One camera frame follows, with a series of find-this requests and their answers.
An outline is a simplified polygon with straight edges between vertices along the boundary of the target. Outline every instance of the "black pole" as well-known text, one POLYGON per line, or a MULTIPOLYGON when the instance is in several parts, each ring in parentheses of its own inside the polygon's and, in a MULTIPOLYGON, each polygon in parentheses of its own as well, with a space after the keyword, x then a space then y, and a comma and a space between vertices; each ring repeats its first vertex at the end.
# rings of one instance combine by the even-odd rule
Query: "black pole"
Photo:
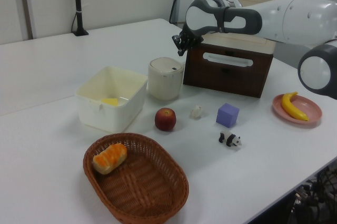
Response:
POLYGON ((83 28, 81 0, 75 1, 76 1, 77 30, 73 33, 75 34, 75 36, 88 35, 89 33, 83 28))

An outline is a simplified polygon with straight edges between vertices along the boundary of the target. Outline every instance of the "wicker basket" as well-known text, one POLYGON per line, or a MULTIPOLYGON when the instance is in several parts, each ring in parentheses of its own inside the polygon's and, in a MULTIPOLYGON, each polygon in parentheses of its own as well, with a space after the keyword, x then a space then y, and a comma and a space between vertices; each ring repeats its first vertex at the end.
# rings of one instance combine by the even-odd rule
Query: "wicker basket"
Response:
POLYGON ((189 183, 184 171, 154 140, 135 133, 102 137, 86 151, 83 168, 97 195, 123 224, 159 224, 186 203, 189 183), (122 143, 126 160, 107 175, 93 168, 93 157, 122 143))

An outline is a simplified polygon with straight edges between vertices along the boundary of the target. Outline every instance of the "apple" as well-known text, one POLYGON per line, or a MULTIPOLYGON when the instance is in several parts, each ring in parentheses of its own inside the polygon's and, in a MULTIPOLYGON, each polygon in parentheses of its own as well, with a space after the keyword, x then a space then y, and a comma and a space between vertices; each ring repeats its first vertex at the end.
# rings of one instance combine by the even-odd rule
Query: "apple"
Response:
POLYGON ((177 118, 175 112, 170 108, 161 108, 154 117, 156 127, 161 131, 172 130, 175 126, 177 118))

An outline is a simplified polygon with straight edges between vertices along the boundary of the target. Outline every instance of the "yellow banana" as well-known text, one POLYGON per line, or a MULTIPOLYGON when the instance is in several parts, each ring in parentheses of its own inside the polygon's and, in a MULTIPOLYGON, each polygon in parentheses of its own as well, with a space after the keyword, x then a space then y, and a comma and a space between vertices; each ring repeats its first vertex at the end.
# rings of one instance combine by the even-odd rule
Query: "yellow banana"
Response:
POLYGON ((296 96, 298 92, 292 92, 292 93, 285 93, 282 96, 281 106, 284 108, 284 110, 293 118, 297 120, 304 120, 309 121, 308 116, 302 112, 300 109, 295 107, 292 102, 291 98, 293 96, 296 96))

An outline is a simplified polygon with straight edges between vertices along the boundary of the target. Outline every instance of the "bread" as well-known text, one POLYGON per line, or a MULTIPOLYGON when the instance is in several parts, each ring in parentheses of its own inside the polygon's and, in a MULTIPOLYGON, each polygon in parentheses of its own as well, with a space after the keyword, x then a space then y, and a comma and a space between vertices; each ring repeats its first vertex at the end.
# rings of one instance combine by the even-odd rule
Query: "bread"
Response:
POLYGON ((116 169, 127 157, 127 149, 121 144, 112 144, 94 156, 93 166, 100 174, 108 174, 116 169))

